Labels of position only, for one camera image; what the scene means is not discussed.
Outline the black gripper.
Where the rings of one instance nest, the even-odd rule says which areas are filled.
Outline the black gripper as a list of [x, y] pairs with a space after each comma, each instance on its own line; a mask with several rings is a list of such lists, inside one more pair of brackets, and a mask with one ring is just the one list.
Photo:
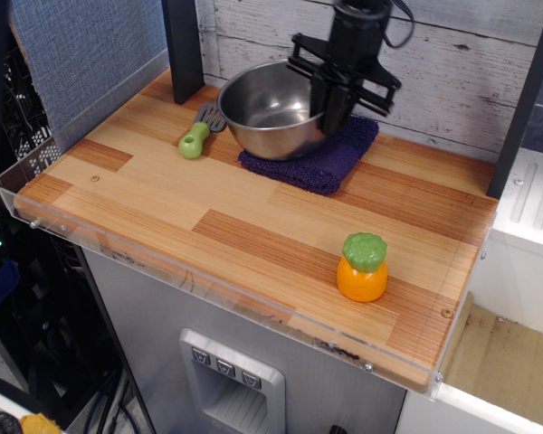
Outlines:
[[310, 116], [323, 113], [321, 130], [333, 135], [359, 104], [386, 116], [401, 82], [379, 62], [386, 28], [400, 1], [336, 1], [329, 38], [292, 36], [289, 67], [310, 80]]

